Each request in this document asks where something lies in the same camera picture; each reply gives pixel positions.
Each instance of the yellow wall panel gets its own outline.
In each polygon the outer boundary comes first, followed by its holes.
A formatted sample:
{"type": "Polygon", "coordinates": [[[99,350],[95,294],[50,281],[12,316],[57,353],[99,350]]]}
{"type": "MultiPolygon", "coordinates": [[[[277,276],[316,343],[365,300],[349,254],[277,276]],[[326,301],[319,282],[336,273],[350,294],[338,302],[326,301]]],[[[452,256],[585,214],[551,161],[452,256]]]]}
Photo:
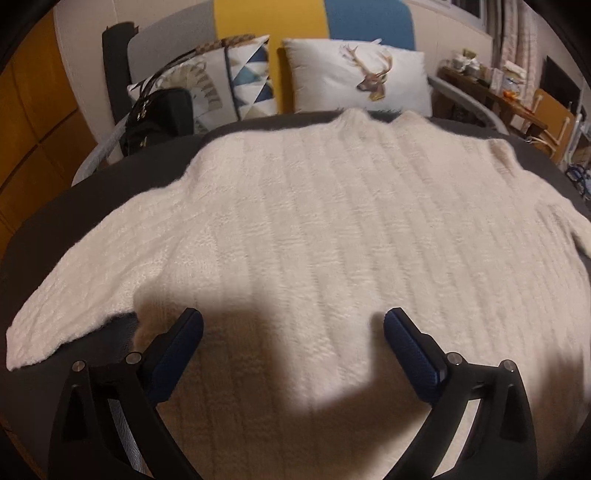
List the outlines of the yellow wall panel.
{"type": "Polygon", "coordinates": [[[214,0],[218,38],[269,34],[269,73],[279,111],[293,111],[291,73],[283,38],[328,38],[324,0],[214,0]]]}

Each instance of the deer head print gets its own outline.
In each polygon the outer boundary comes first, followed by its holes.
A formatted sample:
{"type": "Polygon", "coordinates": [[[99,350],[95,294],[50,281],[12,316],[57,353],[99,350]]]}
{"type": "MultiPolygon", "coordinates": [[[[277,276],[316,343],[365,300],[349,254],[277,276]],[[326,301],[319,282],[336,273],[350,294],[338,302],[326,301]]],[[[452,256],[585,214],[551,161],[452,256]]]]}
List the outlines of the deer head print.
{"type": "Polygon", "coordinates": [[[372,102],[377,102],[386,97],[386,80],[388,79],[388,72],[392,70],[392,56],[386,53],[379,53],[380,58],[385,62],[384,68],[379,72],[372,72],[357,56],[358,47],[351,48],[348,45],[341,46],[341,53],[344,58],[353,63],[363,73],[363,81],[357,85],[357,90],[361,92],[370,92],[369,99],[372,102]]]}

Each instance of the blue gripper pad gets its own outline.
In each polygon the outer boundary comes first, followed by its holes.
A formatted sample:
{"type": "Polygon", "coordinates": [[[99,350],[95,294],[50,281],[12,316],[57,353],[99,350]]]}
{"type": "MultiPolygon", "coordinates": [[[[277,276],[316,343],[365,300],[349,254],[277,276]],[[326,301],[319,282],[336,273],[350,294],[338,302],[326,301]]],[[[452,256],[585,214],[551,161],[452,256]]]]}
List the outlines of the blue gripper pad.
{"type": "Polygon", "coordinates": [[[441,396],[439,386],[443,380],[445,370],[441,370],[441,362],[438,362],[440,363],[438,369],[434,362],[429,360],[429,353],[424,351],[424,345],[421,346],[421,343],[425,343],[425,340],[430,340],[434,344],[434,348],[431,348],[431,350],[436,355],[439,352],[442,355],[443,352],[433,338],[422,334],[402,309],[392,309],[386,314],[384,317],[384,335],[417,396],[423,402],[436,403],[441,396]]]}
{"type": "Polygon", "coordinates": [[[158,335],[145,351],[146,396],[152,405],[167,401],[203,337],[203,317],[186,309],[166,333],[158,335]]]}

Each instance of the metal screw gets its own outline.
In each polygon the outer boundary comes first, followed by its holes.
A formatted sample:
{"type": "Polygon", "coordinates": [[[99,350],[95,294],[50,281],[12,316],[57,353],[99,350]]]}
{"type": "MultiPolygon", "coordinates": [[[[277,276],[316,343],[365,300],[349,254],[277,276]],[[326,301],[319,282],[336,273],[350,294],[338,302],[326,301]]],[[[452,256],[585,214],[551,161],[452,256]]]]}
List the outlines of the metal screw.
{"type": "Polygon", "coordinates": [[[447,360],[451,364],[454,364],[454,365],[459,365],[464,361],[463,357],[459,353],[456,353],[456,352],[448,353],[447,360]]]}
{"type": "Polygon", "coordinates": [[[125,362],[130,365],[135,365],[135,364],[139,363],[139,361],[141,359],[142,359],[141,353],[131,352],[131,353],[128,353],[127,356],[125,357],[125,362]]]}
{"type": "Polygon", "coordinates": [[[517,365],[513,360],[504,360],[503,367],[505,367],[509,372],[514,372],[517,370],[517,365]]]}
{"type": "Polygon", "coordinates": [[[84,370],[85,366],[86,366],[86,363],[84,360],[77,360],[72,365],[72,370],[74,372],[82,372],[84,370]]]}

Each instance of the curtain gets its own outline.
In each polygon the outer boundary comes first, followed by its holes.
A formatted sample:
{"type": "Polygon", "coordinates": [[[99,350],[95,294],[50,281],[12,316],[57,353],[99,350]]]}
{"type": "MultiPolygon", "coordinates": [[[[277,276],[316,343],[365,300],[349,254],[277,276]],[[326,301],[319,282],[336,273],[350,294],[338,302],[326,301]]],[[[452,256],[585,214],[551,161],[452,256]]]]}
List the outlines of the curtain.
{"type": "Polygon", "coordinates": [[[521,103],[530,108],[538,87],[536,13],[524,0],[490,0],[488,14],[488,31],[493,38],[493,66],[502,69],[509,60],[527,71],[521,103]]]}

